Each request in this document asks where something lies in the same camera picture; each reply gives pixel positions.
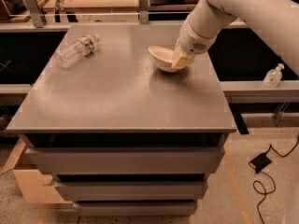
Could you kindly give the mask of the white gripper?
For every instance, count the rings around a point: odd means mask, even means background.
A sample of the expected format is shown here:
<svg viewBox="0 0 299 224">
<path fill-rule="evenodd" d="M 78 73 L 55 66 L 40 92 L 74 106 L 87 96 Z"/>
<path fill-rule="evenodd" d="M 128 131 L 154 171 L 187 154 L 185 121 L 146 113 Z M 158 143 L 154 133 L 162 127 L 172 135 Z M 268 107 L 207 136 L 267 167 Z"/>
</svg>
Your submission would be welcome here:
<svg viewBox="0 0 299 224">
<path fill-rule="evenodd" d="M 202 54 L 215 43 L 216 37 L 205 38 L 198 35 L 186 20 L 179 31 L 179 37 L 172 56 L 171 67 L 182 69 L 194 62 L 194 55 Z"/>
</svg>

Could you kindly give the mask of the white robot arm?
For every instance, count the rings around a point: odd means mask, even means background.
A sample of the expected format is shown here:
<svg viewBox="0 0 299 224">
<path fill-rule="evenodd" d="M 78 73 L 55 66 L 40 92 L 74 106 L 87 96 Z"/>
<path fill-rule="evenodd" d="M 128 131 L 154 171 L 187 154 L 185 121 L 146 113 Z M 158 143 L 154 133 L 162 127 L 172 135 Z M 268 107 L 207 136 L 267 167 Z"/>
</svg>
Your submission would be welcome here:
<svg viewBox="0 0 299 224">
<path fill-rule="evenodd" d="M 291 0 L 199 0 L 180 28 L 171 66 L 193 63 L 237 19 L 299 75 L 299 5 Z"/>
</svg>

